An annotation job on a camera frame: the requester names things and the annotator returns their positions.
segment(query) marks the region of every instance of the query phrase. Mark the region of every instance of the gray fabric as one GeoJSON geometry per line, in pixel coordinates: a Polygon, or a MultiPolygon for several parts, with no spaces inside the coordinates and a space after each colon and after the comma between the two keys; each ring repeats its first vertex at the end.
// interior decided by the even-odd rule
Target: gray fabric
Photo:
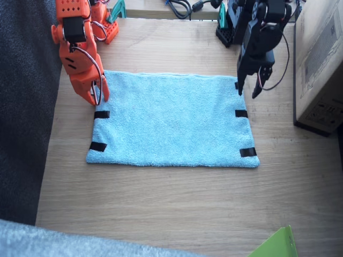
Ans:
{"type": "Polygon", "coordinates": [[[61,61],[54,0],[0,4],[0,218],[34,224],[61,61]]]}
{"type": "Polygon", "coordinates": [[[97,237],[68,235],[0,220],[0,256],[201,257],[97,237]]]}

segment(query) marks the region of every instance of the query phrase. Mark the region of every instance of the wooden tabletop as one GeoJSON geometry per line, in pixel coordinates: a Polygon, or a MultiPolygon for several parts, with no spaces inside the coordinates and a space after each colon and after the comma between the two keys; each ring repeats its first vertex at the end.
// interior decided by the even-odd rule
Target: wooden tabletop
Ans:
{"type": "MultiPolygon", "coordinates": [[[[216,22],[118,23],[111,45],[98,47],[107,70],[236,75],[239,47],[221,44],[216,22]]],[[[283,82],[255,100],[256,76],[244,86],[257,169],[88,165],[94,107],[74,93],[62,69],[37,226],[209,256],[247,256],[290,224],[299,256],[342,255],[337,137],[293,126],[292,25],[285,35],[291,57],[283,82]]],[[[282,41],[267,85],[279,80],[286,58],[282,41]]]]}
{"type": "MultiPolygon", "coordinates": [[[[117,1],[112,0],[108,6],[113,8],[117,1]]],[[[198,0],[189,0],[191,6],[198,0]]],[[[166,0],[126,0],[126,13],[130,18],[150,18],[150,19],[177,19],[169,5],[166,5],[166,0]]],[[[295,1],[291,3],[294,10],[296,7],[295,1]]],[[[174,4],[174,7],[180,12],[185,13],[185,8],[179,4],[174,4]]],[[[201,11],[194,12],[191,15],[192,20],[217,20],[219,8],[215,9],[211,3],[205,3],[201,11]]]]}

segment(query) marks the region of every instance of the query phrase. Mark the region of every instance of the orange bracket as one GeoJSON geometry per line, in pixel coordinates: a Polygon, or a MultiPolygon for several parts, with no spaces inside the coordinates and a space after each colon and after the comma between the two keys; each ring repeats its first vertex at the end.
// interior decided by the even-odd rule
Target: orange bracket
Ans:
{"type": "Polygon", "coordinates": [[[106,38],[105,43],[109,44],[118,33],[117,22],[110,24],[106,21],[110,14],[101,2],[91,6],[88,0],[56,0],[56,12],[58,25],[52,25],[51,35],[55,44],[59,44],[59,56],[74,91],[90,104],[100,104],[91,95],[91,89],[92,85],[97,85],[100,89],[101,79],[101,93],[105,101],[108,101],[110,92],[101,58],[96,51],[94,35],[106,38]],[[107,35],[91,21],[104,26],[107,35]]]}

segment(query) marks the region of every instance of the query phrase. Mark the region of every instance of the green paper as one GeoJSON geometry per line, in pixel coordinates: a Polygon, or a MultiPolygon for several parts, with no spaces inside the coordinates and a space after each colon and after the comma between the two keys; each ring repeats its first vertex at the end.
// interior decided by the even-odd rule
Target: green paper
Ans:
{"type": "Polygon", "coordinates": [[[298,257],[290,226],[279,229],[248,257],[298,257]]]}
{"type": "Polygon", "coordinates": [[[224,3],[221,3],[220,5],[218,22],[219,22],[220,28],[228,28],[224,3]]]}

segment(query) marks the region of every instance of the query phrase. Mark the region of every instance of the black tape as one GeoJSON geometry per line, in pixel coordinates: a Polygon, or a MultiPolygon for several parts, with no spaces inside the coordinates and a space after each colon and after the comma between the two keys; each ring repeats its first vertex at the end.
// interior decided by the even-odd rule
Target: black tape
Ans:
{"type": "Polygon", "coordinates": [[[256,156],[255,147],[240,149],[241,157],[253,157],[256,156]]]}
{"type": "Polygon", "coordinates": [[[106,143],[92,142],[90,149],[94,151],[98,151],[98,152],[103,152],[105,151],[106,147],[107,147],[106,143]]]}
{"type": "Polygon", "coordinates": [[[108,119],[109,111],[96,111],[94,113],[94,119],[108,119]]]}
{"type": "Polygon", "coordinates": [[[247,118],[248,117],[248,112],[245,110],[235,110],[236,112],[236,117],[244,117],[247,118]]]}

